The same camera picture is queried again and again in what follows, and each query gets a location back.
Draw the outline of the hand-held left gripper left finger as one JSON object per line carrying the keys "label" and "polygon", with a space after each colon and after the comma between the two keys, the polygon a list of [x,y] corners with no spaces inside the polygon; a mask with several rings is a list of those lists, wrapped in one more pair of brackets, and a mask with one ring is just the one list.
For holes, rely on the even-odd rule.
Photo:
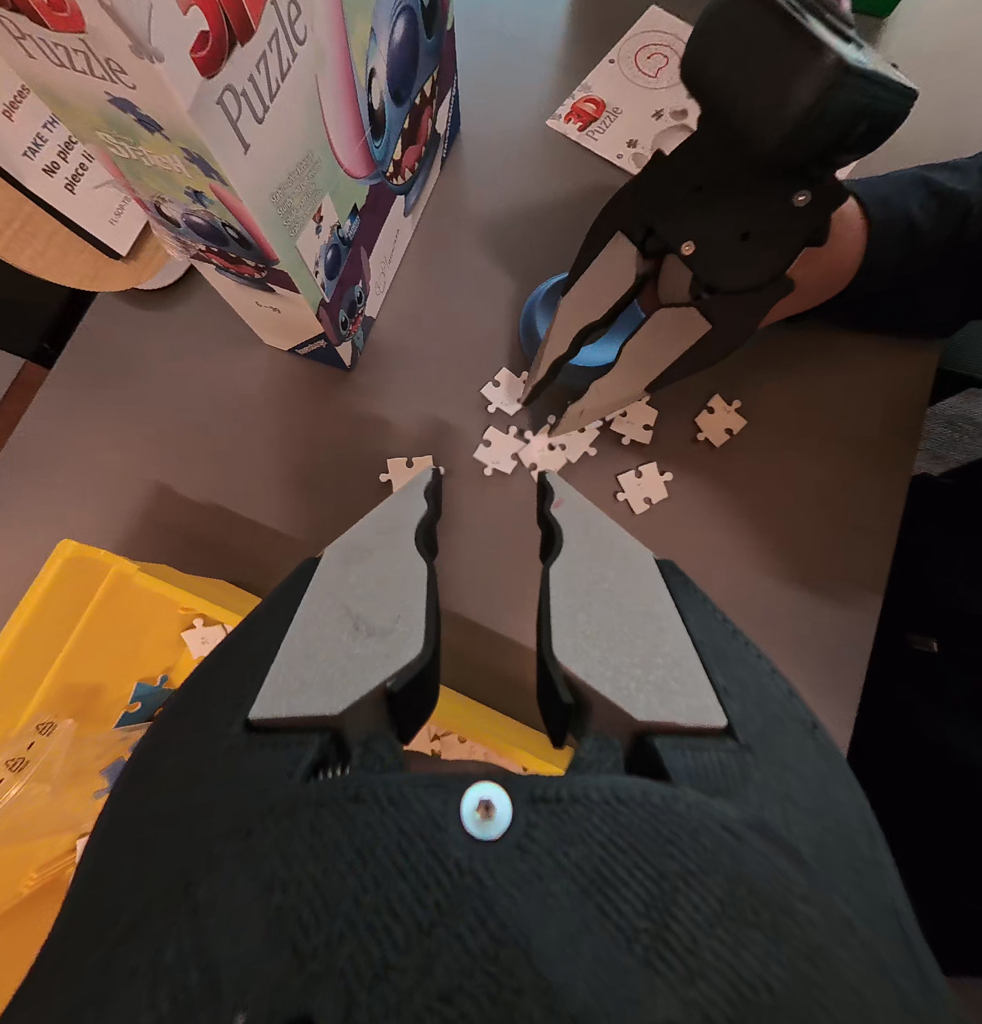
{"label": "hand-held left gripper left finger", "polygon": [[427,468],[321,553],[248,722],[411,740],[439,698],[442,474]]}

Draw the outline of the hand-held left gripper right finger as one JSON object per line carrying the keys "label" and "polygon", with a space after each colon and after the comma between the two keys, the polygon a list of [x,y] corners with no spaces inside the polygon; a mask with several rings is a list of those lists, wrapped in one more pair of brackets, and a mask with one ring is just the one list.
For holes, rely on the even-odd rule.
{"label": "hand-held left gripper right finger", "polygon": [[655,555],[554,472],[538,477],[536,519],[536,698],[551,743],[726,731]]}

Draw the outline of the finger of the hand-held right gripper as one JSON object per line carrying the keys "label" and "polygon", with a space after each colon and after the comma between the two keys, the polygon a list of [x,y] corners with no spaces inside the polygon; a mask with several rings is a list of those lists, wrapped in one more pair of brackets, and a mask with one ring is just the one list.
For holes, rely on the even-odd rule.
{"label": "finger of the hand-held right gripper", "polygon": [[561,300],[546,332],[533,365],[530,365],[523,403],[532,404],[552,386],[562,369],[574,357],[570,353],[588,343],[578,336],[608,326],[638,294],[638,249],[627,237],[613,236],[587,268],[577,266],[566,274]]}
{"label": "finger of the hand-held right gripper", "polygon": [[612,369],[595,380],[582,397],[567,407],[551,435],[572,432],[643,398],[651,382],[711,330],[705,315],[690,303],[693,273],[680,260],[663,260],[649,295],[660,306],[633,333]]}

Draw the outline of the white puzzle pieces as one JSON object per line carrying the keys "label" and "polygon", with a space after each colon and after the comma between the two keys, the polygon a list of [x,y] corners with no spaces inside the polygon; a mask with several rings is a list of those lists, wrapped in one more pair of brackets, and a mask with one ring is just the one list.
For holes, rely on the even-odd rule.
{"label": "white puzzle pieces", "polygon": [[[527,376],[526,372],[517,375],[503,367],[480,391],[487,401],[488,413],[517,415]],[[717,449],[736,436],[748,424],[748,419],[740,412],[741,406],[740,399],[727,402],[719,394],[713,395],[694,419],[696,440]],[[644,397],[624,406],[603,420],[592,421],[587,426],[558,436],[550,434],[556,422],[554,416],[549,416],[538,431],[525,430],[522,436],[515,426],[505,430],[488,426],[472,457],[481,464],[484,476],[489,477],[496,472],[510,475],[522,466],[537,481],[546,473],[560,474],[562,469],[575,465],[580,459],[596,455],[597,440],[604,427],[620,435],[623,444],[651,442],[657,418],[658,410]],[[433,468],[444,474],[442,467],[434,466],[433,456],[429,454],[388,458],[385,472],[379,480],[388,484],[394,493],[422,471]],[[668,498],[668,484],[672,480],[673,474],[661,471],[656,462],[639,465],[617,475],[615,499],[633,514],[640,515]]]}

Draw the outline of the yellow plastic bin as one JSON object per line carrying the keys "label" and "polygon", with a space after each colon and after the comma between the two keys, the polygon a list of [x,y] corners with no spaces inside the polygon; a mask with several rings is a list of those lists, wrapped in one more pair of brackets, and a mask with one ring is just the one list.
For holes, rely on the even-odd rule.
{"label": "yellow plastic bin", "polygon": [[[65,540],[0,633],[0,743],[38,716],[148,723],[260,598]],[[0,1014],[42,947],[74,864],[0,901]]]}

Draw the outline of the person's right forearm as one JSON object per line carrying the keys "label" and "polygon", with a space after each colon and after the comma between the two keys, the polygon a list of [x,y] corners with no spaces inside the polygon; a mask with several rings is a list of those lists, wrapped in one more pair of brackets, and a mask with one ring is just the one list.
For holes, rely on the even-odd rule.
{"label": "person's right forearm", "polygon": [[927,339],[982,322],[982,151],[856,179],[849,189],[867,218],[866,253],[817,318]]}

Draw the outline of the blue round puzzle stand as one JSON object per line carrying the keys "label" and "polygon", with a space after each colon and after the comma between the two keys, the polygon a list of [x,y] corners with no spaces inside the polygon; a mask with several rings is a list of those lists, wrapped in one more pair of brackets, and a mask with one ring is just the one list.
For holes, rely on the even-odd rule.
{"label": "blue round puzzle stand", "polygon": [[[537,288],[524,304],[520,316],[520,346],[529,365],[533,365],[543,344],[549,325],[561,300],[561,290],[566,275],[549,278]],[[621,348],[634,335],[647,315],[637,301],[605,329],[597,331],[577,355],[567,362],[558,377],[558,383],[571,390],[582,391],[598,378],[605,376],[615,364]]]}

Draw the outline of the cartoon printed puzzle box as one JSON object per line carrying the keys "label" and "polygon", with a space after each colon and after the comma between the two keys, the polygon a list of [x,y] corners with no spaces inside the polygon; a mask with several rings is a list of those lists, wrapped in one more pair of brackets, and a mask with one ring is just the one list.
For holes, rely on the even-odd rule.
{"label": "cartoon printed puzzle box", "polygon": [[0,1],[0,58],[263,342],[349,373],[459,128],[449,1]]}

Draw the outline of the person's right hand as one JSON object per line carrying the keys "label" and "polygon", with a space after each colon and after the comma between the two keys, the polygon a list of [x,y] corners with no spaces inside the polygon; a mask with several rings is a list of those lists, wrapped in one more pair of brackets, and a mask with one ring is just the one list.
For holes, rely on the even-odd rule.
{"label": "person's right hand", "polygon": [[821,306],[856,276],[868,244],[868,220],[854,193],[834,212],[826,241],[805,248],[789,266],[793,285],[761,321],[761,327],[789,319]]}

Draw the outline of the white instruction leaflet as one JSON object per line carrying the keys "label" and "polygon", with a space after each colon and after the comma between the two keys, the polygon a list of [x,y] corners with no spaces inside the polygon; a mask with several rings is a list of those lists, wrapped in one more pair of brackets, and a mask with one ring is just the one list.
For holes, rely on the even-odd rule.
{"label": "white instruction leaflet", "polygon": [[546,125],[629,174],[692,135],[700,108],[680,66],[691,25],[652,5],[577,85]]}

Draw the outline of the dark bag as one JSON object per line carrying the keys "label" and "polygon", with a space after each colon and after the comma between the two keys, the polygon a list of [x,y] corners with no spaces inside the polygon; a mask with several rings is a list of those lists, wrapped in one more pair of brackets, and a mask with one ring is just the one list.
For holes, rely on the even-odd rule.
{"label": "dark bag", "polygon": [[982,979],[982,459],[912,478],[847,760],[940,968]]}

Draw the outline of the clear plastic bag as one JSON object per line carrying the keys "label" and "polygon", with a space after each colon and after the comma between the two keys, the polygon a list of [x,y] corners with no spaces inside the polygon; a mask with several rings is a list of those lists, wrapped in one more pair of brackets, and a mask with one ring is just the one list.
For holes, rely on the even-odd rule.
{"label": "clear plastic bag", "polygon": [[0,743],[0,901],[74,864],[148,727],[46,714]]}

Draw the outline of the dark chair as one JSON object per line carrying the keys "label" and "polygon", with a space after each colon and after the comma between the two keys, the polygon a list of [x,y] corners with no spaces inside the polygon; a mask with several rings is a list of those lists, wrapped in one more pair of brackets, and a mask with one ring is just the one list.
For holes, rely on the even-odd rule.
{"label": "dark chair", "polygon": [[26,274],[0,259],[0,351],[52,369],[97,297]]}

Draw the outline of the wooden stand with white sign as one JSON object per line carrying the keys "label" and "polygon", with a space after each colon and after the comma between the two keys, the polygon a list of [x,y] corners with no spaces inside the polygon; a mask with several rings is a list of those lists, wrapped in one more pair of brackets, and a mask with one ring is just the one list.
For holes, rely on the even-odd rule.
{"label": "wooden stand with white sign", "polygon": [[158,290],[190,268],[63,122],[0,58],[0,259],[88,292]]}

